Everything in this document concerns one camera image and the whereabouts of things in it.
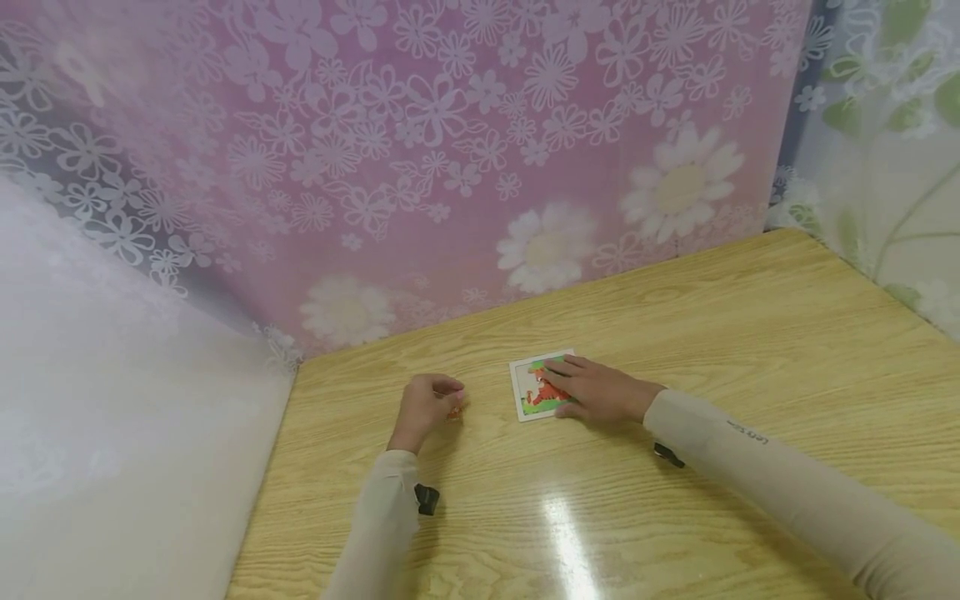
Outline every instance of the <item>card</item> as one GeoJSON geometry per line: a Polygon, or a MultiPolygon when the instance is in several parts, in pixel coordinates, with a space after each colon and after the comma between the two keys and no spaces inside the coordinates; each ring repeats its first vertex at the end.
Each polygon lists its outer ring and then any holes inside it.
{"type": "Polygon", "coordinates": [[[546,369],[543,363],[551,358],[563,360],[564,354],[573,353],[573,348],[570,348],[510,363],[516,417],[521,422],[553,417],[557,407],[570,399],[570,394],[558,390],[543,378],[546,369]]]}

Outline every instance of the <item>wood grain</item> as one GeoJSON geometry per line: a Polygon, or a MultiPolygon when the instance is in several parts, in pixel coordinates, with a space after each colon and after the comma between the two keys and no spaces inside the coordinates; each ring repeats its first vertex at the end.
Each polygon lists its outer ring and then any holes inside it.
{"type": "Polygon", "coordinates": [[[507,363],[574,347],[712,400],[960,537],[960,349],[830,251],[770,233],[313,359],[228,598],[315,598],[416,372],[466,382],[428,442],[417,598],[858,598],[763,514],[642,433],[519,423],[507,363]]]}

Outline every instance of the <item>black clip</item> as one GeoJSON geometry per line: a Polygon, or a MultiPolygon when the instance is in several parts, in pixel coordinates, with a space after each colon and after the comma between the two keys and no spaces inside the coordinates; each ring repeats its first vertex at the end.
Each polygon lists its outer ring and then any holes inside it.
{"type": "Polygon", "coordinates": [[[414,486],[414,494],[417,496],[417,502],[420,504],[418,512],[421,515],[433,516],[437,512],[437,503],[440,502],[440,492],[433,488],[427,488],[424,485],[414,486]]]}
{"type": "Polygon", "coordinates": [[[654,454],[661,457],[666,462],[670,463],[676,468],[684,468],[686,463],[673,453],[673,450],[661,444],[660,442],[654,442],[654,454]]]}

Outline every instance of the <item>finger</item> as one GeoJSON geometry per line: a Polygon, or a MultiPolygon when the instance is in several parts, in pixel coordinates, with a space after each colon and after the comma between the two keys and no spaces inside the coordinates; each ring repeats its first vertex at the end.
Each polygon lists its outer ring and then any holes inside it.
{"type": "Polygon", "coordinates": [[[550,382],[555,388],[559,388],[564,392],[567,392],[571,396],[576,397],[576,394],[573,393],[573,379],[570,377],[565,377],[563,375],[557,375],[554,372],[545,371],[543,372],[543,378],[550,382]]]}
{"type": "Polygon", "coordinates": [[[564,361],[581,369],[586,369],[593,364],[592,361],[587,360],[583,356],[574,356],[573,354],[564,354],[564,361]]]}
{"type": "Polygon", "coordinates": [[[543,365],[552,372],[558,372],[559,374],[566,375],[568,377],[583,370],[580,367],[572,365],[563,360],[548,360],[544,361],[543,365]]]}
{"type": "Polygon", "coordinates": [[[419,376],[423,377],[423,379],[430,384],[430,387],[433,388],[434,392],[449,394],[451,392],[464,389],[464,384],[462,381],[454,379],[449,375],[444,375],[438,372],[427,372],[419,376]]]}
{"type": "Polygon", "coordinates": [[[576,419],[576,420],[587,420],[589,413],[587,409],[584,408],[583,404],[579,402],[567,402],[566,404],[561,404],[557,407],[557,412],[554,413],[554,417],[557,419],[576,419]]]}
{"type": "Polygon", "coordinates": [[[449,413],[455,408],[462,407],[464,405],[464,395],[464,391],[460,390],[441,398],[441,401],[446,405],[446,412],[449,413]]]}

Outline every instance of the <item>sleeve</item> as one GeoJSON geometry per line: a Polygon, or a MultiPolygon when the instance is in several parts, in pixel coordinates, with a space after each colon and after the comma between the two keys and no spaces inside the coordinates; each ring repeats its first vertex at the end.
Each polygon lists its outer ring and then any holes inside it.
{"type": "Polygon", "coordinates": [[[849,477],[673,390],[644,427],[685,463],[756,504],[874,600],[952,598],[960,546],[849,477]]]}
{"type": "Polygon", "coordinates": [[[376,459],[324,600],[393,597],[396,576],[420,528],[415,485],[414,454],[388,450],[376,459]]]}

